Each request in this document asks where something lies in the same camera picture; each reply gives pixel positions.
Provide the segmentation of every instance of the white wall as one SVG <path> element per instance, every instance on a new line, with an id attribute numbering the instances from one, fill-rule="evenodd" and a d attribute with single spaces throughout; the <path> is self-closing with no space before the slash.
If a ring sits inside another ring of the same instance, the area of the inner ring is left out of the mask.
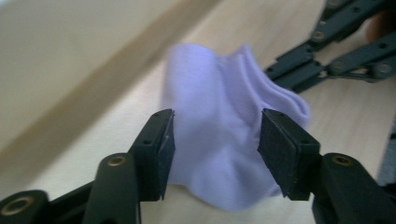
<path id="1" fill-rule="evenodd" d="M 178 1 L 3 1 L 0 150 Z"/>

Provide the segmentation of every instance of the light purple sock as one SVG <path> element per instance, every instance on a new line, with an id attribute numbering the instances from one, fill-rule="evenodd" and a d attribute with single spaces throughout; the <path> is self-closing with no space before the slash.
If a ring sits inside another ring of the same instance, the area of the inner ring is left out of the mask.
<path id="1" fill-rule="evenodd" d="M 195 44 L 169 51 L 162 108 L 175 110 L 169 183 L 225 210 L 248 208 L 280 189 L 257 151 L 262 110 L 305 127 L 307 103 L 274 84 L 245 45 L 220 56 Z"/>

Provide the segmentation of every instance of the lavender sock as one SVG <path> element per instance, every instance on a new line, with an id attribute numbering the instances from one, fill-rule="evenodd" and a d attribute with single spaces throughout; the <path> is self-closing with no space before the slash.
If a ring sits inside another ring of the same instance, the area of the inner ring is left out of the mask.
<path id="1" fill-rule="evenodd" d="M 245 45 L 220 56 L 195 44 L 169 51 L 162 108 L 175 110 L 169 183 L 225 210 L 246 209 L 280 189 L 257 152 L 262 110 L 305 127 L 307 103 L 274 84 Z"/>

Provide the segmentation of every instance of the light wood surface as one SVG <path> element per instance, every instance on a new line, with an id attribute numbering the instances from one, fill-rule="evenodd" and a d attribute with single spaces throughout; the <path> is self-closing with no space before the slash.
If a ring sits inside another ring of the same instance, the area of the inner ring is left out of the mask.
<path id="1" fill-rule="evenodd" d="M 92 180 L 103 157 L 126 151 L 158 109 L 169 46 L 195 42 L 229 53 L 249 43 L 265 67 L 309 36 L 322 5 L 317 0 L 186 0 L 0 154 L 0 196 L 45 189 L 56 198 Z M 359 32 L 318 57 L 327 62 L 362 44 Z M 301 95 L 311 105 L 309 132 L 322 144 L 321 153 L 350 155 L 376 176 L 396 111 L 396 79 L 327 80 Z M 180 186 L 169 186 L 163 202 L 142 203 L 142 218 L 148 224 L 315 223 L 311 202 L 275 197 L 227 212 Z"/>

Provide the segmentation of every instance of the wooden table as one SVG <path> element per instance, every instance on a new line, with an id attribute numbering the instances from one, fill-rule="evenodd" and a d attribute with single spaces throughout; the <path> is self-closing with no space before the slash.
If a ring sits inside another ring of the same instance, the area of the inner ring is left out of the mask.
<path id="1" fill-rule="evenodd" d="M 317 0 L 182 1 L 2 152 L 0 196 L 44 189 L 54 199 L 91 181 L 105 156 L 128 150 L 158 110 L 169 46 L 195 42 L 225 54 L 249 43 L 266 67 L 308 38 L 322 5 Z M 363 44 L 358 32 L 318 57 L 326 63 Z M 308 131 L 321 143 L 321 153 L 350 155 L 376 176 L 396 111 L 396 79 L 327 80 L 301 95 L 311 105 Z M 142 203 L 142 216 L 147 224 L 315 223 L 311 202 L 275 197 L 227 212 L 179 186 L 169 186 L 163 202 Z"/>

